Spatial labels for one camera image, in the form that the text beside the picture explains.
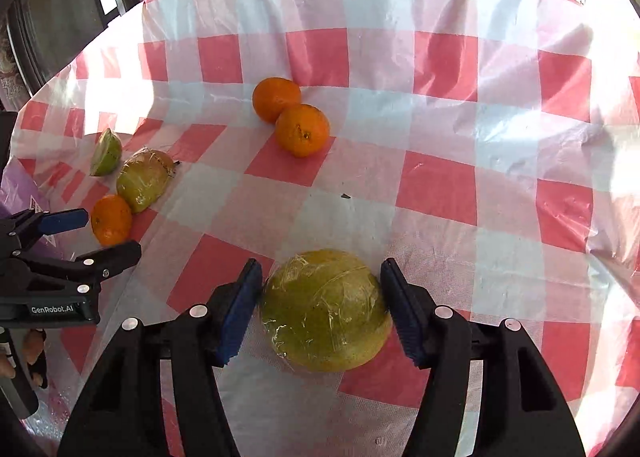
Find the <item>person's left hand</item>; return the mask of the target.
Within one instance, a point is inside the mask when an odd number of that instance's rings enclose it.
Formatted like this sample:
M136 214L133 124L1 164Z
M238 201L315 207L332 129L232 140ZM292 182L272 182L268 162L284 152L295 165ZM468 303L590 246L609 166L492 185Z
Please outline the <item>person's left hand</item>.
M22 361L27 365L32 383L41 389L47 389L47 361L44 356L47 334L43 329L30 329L26 333L22 343ZM10 352L1 350L1 377L14 379L17 365L12 364L9 358Z

